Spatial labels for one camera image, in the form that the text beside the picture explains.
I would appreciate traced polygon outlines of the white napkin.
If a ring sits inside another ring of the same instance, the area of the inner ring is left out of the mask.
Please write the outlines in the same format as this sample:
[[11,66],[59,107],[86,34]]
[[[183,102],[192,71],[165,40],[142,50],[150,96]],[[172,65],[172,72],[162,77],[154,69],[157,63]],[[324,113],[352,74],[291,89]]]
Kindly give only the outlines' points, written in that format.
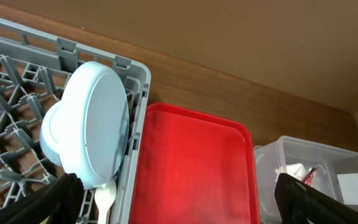
[[286,166],[287,174],[292,177],[302,181],[304,176],[311,170],[312,168],[306,168],[303,164],[291,164]]

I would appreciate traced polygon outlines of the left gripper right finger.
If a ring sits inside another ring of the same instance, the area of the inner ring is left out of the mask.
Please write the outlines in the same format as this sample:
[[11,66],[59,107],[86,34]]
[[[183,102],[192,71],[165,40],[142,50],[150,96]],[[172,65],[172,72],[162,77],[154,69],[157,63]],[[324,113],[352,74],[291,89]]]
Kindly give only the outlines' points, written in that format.
[[358,224],[358,212],[281,173],[275,199],[283,224]]

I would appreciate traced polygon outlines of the large light blue plate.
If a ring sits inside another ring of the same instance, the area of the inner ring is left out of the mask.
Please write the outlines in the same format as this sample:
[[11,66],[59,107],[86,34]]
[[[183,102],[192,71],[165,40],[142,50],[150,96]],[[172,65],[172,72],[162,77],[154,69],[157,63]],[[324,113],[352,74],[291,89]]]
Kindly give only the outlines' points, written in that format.
[[129,108],[119,75],[86,62],[70,77],[60,102],[60,159],[86,190],[108,182],[124,157]]

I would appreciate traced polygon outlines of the red snack wrapper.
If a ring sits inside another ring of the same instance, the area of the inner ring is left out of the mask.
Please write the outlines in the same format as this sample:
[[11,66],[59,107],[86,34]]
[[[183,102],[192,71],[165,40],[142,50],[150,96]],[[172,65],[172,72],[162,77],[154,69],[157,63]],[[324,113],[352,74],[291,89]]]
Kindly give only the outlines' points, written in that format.
[[311,186],[312,184],[312,181],[313,181],[313,178],[316,174],[316,171],[317,171],[317,168],[316,167],[313,167],[305,176],[304,178],[302,179],[302,182],[306,185],[309,185]]

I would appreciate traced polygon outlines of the white plastic spoon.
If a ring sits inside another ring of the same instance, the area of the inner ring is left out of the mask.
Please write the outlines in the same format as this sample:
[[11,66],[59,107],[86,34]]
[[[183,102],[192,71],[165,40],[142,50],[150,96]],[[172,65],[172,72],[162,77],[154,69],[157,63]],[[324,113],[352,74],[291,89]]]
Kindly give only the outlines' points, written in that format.
[[114,178],[105,184],[98,186],[95,190],[94,201],[98,208],[97,224],[107,224],[110,208],[115,202],[117,195],[117,185]]

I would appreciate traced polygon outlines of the small light blue bowl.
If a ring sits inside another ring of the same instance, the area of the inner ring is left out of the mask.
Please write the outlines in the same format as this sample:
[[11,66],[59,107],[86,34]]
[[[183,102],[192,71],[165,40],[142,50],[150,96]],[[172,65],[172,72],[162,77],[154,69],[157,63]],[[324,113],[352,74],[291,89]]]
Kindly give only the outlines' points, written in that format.
[[62,102],[59,101],[46,112],[39,134],[43,154],[59,167],[63,167],[60,153],[66,138],[66,124]]

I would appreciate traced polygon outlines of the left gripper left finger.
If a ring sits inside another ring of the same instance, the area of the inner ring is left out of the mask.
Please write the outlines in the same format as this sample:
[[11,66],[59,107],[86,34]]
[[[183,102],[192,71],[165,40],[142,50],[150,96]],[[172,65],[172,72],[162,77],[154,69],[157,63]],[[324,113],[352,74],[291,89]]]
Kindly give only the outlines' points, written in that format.
[[84,187],[76,174],[63,174],[29,196],[0,210],[0,224],[76,223]]

